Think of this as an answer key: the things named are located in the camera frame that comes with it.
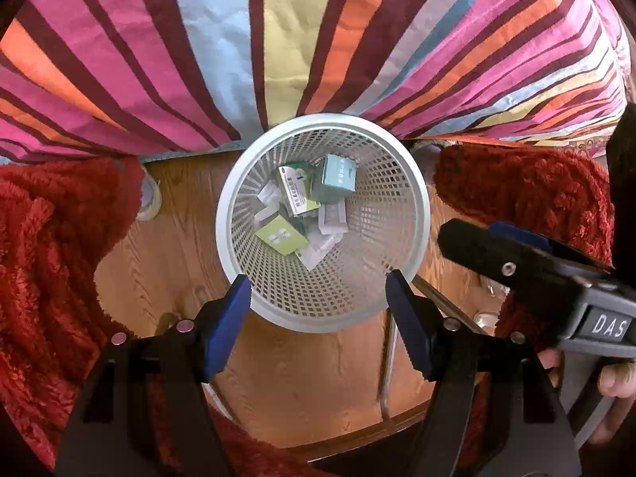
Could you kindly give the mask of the person's right hand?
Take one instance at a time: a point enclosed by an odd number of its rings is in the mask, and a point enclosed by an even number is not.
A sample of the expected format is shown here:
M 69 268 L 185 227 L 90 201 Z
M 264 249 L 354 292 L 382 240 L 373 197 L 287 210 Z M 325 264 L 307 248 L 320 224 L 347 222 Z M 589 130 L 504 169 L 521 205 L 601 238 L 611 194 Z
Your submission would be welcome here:
M 545 349 L 538 353 L 539 360 L 548 372 L 553 386 L 562 386 L 565 363 L 563 353 L 555 349 Z M 597 379 L 597 388 L 606 398 L 615 401 L 604 419 L 589 437 L 592 445 L 602 445 L 615 437 L 635 403 L 635 363 L 624 362 L 606 366 Z

